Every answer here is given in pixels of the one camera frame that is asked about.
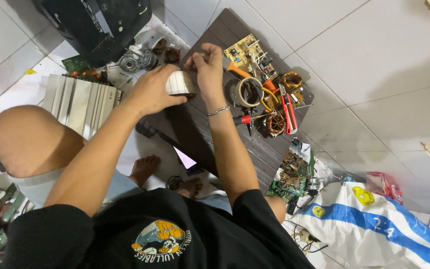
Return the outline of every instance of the bare foot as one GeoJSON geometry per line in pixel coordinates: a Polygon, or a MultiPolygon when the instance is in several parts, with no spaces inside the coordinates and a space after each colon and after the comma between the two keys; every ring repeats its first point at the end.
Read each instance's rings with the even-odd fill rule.
{"type": "Polygon", "coordinates": [[[203,186],[200,182],[200,178],[194,178],[192,180],[182,182],[176,192],[187,198],[195,199],[195,196],[198,195],[198,192],[203,186]]]}
{"type": "Polygon", "coordinates": [[[132,173],[128,178],[137,184],[140,188],[144,186],[147,179],[155,172],[160,164],[160,157],[155,155],[140,158],[135,161],[132,173]]]}

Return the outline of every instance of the yellow circuit board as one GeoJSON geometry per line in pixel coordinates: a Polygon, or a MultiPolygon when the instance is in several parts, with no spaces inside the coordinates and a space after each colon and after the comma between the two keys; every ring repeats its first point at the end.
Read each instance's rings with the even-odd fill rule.
{"type": "MultiPolygon", "coordinates": [[[[269,57],[269,55],[265,55],[253,34],[249,34],[247,37],[233,44],[226,49],[224,53],[230,60],[232,60],[236,67],[246,72],[251,72],[250,68],[248,68],[252,63],[251,56],[253,56],[255,60],[259,59],[260,63],[269,57]]],[[[271,64],[266,66],[266,70],[266,73],[268,73],[266,77],[270,78],[278,76],[271,64]]]]}

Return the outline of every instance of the black t-shirt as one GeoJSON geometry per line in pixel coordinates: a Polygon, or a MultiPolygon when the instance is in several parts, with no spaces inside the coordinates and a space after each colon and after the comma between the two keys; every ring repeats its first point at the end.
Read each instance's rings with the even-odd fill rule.
{"type": "Polygon", "coordinates": [[[91,219],[69,205],[18,217],[4,269],[313,269],[259,190],[240,195],[233,216],[166,190],[118,200],[91,219]]]}

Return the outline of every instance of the light gray shorts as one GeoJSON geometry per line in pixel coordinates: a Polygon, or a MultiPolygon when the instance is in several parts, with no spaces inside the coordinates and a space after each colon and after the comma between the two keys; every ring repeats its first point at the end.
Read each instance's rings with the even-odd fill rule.
{"type": "MultiPolygon", "coordinates": [[[[36,208],[42,208],[49,192],[54,186],[56,180],[61,176],[64,168],[57,169],[39,176],[18,179],[6,173],[8,179],[18,186],[19,191],[26,196],[36,208]]],[[[114,172],[112,180],[107,190],[103,206],[116,201],[117,199],[144,192],[135,184],[134,181],[121,174],[119,171],[114,172]]],[[[197,201],[204,204],[217,207],[232,213],[230,202],[227,197],[219,194],[210,195],[197,201]]]]}

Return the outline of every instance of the red box cutter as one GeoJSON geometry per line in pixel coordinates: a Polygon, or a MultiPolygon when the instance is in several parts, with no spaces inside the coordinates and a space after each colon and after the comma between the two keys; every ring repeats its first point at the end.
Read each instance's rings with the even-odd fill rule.
{"type": "Polygon", "coordinates": [[[293,135],[298,130],[298,125],[296,124],[295,112],[291,105],[290,96],[286,93],[285,87],[282,84],[279,84],[279,92],[281,93],[283,112],[286,116],[286,134],[293,135]]]}

